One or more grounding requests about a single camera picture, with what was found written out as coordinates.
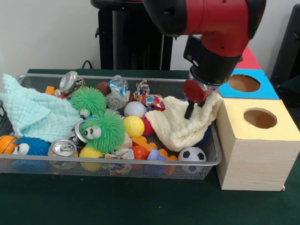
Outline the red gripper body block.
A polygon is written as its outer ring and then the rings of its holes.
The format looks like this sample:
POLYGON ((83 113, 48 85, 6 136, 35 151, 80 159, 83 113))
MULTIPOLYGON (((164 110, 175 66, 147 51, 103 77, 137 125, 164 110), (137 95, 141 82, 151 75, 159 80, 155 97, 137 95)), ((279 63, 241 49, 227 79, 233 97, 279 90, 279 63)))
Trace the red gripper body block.
POLYGON ((189 79, 183 83, 183 93, 190 101, 200 104, 206 100, 213 88, 197 79, 189 79))

